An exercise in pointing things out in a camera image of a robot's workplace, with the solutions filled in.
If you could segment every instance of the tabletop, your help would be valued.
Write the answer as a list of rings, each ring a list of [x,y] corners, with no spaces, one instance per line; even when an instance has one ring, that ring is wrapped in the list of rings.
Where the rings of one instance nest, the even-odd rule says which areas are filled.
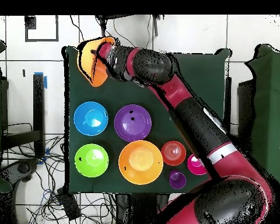
[[[134,82],[121,82],[107,79],[100,87],[92,87],[77,67],[78,51],[75,47],[65,48],[65,66],[68,66],[69,79],[65,80],[65,90],[69,91],[69,181],[70,193],[184,193],[204,182],[208,175],[193,175],[187,168],[187,159],[191,155],[182,136],[170,120],[167,110],[157,97],[148,89]],[[229,49],[220,49],[215,54],[174,54],[180,64],[181,74],[217,114],[223,117],[225,91],[225,60]],[[107,128],[99,135],[81,134],[74,125],[74,112],[84,102],[98,102],[108,113]],[[135,185],[127,181],[118,168],[118,157],[128,142],[122,140],[114,129],[114,117],[119,109],[137,104],[144,107],[152,118],[152,128],[145,140],[155,144],[160,150],[168,141],[179,141],[187,150],[185,161],[176,167],[164,163],[160,176],[147,185]],[[98,144],[108,153],[109,165],[101,176],[88,178],[81,175],[75,167],[75,154],[86,144]],[[169,174],[173,169],[180,170],[187,178],[186,185],[175,190],[169,184]]]

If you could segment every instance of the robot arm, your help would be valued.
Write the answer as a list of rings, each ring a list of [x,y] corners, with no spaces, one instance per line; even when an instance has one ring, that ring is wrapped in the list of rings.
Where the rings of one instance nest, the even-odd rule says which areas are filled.
[[[106,66],[108,76],[123,82],[134,81],[141,87],[148,87],[156,95],[168,110],[192,153],[204,164],[212,181],[234,176],[235,180],[254,183],[254,187],[261,188],[265,202],[258,207],[259,214],[253,222],[260,223],[265,218],[272,200],[268,183],[232,144],[218,116],[189,87],[173,55],[110,42],[101,43],[91,53]],[[171,224],[202,224],[204,220],[198,220],[199,213],[195,206],[206,205],[205,200],[199,201],[193,195],[180,197],[181,208],[178,212],[171,212],[173,219],[168,217]],[[213,214],[221,213],[219,209]],[[210,219],[208,222],[216,221],[212,216],[202,215],[202,218]]]

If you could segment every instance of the orange bowl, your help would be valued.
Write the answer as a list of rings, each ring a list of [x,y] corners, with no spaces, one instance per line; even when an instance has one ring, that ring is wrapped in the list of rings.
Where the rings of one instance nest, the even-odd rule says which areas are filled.
[[[160,176],[163,157],[157,146],[138,140],[124,147],[119,155],[118,165],[126,180],[136,185],[145,185]]]
[[[78,47],[77,64],[80,72],[94,87],[99,87],[108,78],[107,67],[91,53],[91,50],[97,50],[98,47],[109,42],[114,45],[115,40],[112,37],[97,38],[95,40],[83,41]]]

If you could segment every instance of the red bowl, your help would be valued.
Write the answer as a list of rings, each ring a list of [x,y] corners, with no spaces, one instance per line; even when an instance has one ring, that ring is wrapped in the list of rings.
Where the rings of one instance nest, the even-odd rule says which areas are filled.
[[[170,166],[178,166],[186,158],[186,148],[180,142],[169,141],[162,150],[163,161]]]

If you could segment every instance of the blue tape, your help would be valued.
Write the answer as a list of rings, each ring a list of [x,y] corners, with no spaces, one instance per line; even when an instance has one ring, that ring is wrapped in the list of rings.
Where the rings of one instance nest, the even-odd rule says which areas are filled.
[[[47,89],[48,88],[48,84],[47,84],[47,76],[44,77],[44,88]]]
[[[46,148],[45,154],[46,154],[46,155],[49,155],[49,154],[50,154],[50,148]]]

